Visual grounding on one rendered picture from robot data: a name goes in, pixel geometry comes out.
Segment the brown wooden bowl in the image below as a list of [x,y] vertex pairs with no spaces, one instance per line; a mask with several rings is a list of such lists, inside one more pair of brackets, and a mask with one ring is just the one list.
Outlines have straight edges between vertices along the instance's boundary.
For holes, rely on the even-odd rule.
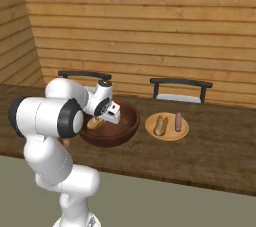
[[91,116],[84,115],[84,124],[79,135],[85,142],[96,147],[109,148],[124,144],[135,135],[140,123],[139,111],[126,101],[115,99],[114,102],[120,106],[121,118],[118,124],[105,121],[99,128],[89,130],[87,122]]

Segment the black chair with white seat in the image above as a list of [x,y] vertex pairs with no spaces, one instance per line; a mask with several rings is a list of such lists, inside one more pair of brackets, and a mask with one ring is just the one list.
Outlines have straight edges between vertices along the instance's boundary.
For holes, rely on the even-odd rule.
[[[153,98],[158,100],[170,100],[189,103],[204,103],[206,97],[206,90],[211,89],[213,84],[211,82],[199,81],[193,79],[181,79],[181,78],[151,78],[150,83],[154,85]],[[175,94],[160,94],[159,86],[161,84],[180,84],[200,87],[201,92],[199,97],[187,96],[187,95],[175,95]]]
[[112,76],[106,73],[92,72],[92,71],[71,71],[71,70],[59,70],[58,75],[63,78],[68,78],[69,76],[86,76],[98,78],[98,84],[102,87],[112,86]]

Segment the hot dog bun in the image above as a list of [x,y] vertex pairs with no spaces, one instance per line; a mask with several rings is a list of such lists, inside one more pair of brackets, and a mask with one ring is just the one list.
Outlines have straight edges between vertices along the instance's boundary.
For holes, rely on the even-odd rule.
[[102,118],[93,117],[87,122],[87,128],[89,130],[95,130],[100,128],[103,124],[104,124],[104,120]]
[[168,118],[163,118],[161,115],[159,115],[153,130],[154,134],[157,136],[163,136],[166,133],[167,125]]

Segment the tan wooden plate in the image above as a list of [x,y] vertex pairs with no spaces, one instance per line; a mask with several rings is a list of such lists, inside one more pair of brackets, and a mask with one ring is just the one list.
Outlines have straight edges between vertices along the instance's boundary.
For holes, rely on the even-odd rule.
[[[158,136],[154,133],[154,128],[156,126],[157,118],[159,116],[162,116],[163,118],[168,118],[166,132],[162,136]],[[170,112],[159,112],[149,116],[145,121],[145,128],[151,136],[164,141],[180,140],[184,138],[189,132],[189,125],[185,119],[182,119],[181,131],[177,132],[175,130],[175,114]]]

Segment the pink sausage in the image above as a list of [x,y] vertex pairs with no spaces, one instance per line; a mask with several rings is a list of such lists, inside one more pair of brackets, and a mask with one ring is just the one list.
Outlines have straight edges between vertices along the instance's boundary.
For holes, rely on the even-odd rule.
[[182,115],[181,113],[176,113],[175,117],[175,131],[180,132],[182,130]]

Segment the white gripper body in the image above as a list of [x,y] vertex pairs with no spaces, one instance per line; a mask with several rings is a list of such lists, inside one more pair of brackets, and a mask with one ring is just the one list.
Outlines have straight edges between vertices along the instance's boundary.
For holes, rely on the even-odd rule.
[[112,124],[118,124],[120,122],[120,117],[121,117],[121,114],[119,112],[117,112],[116,114],[114,115],[111,115],[109,112],[105,112],[103,115],[102,115],[102,118],[105,120],[105,121],[108,121]]

